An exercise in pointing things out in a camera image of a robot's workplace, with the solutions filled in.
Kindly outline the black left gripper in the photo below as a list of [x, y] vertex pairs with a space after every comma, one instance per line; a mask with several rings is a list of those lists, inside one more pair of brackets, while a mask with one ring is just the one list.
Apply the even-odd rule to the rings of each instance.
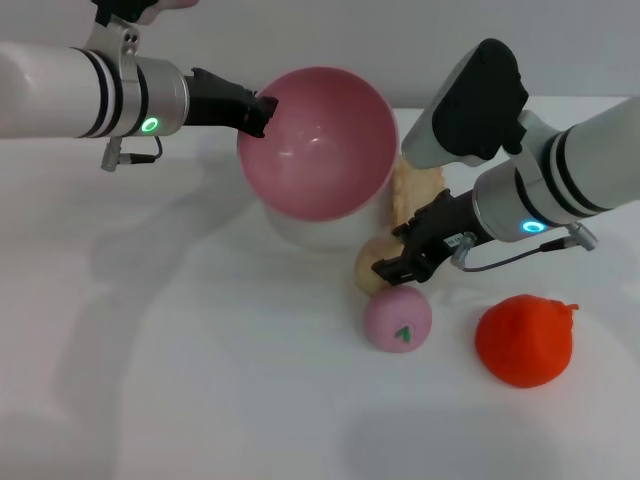
[[185, 80], [189, 93], [185, 126], [229, 127], [254, 138], [265, 136], [277, 98], [258, 96], [251, 103], [250, 90], [202, 68], [193, 68]]

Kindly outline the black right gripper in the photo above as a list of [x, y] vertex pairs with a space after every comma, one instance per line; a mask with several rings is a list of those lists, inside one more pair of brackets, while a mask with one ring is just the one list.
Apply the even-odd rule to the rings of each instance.
[[[391, 286], [424, 283], [433, 275], [431, 263], [442, 263], [454, 251], [445, 240], [465, 233], [473, 233], [476, 244], [483, 244], [483, 227], [474, 210], [472, 192], [453, 197], [449, 191], [441, 191], [391, 232], [398, 240], [405, 240], [404, 256], [409, 259], [381, 259], [372, 265], [372, 270]], [[416, 257], [421, 253], [427, 259]]]

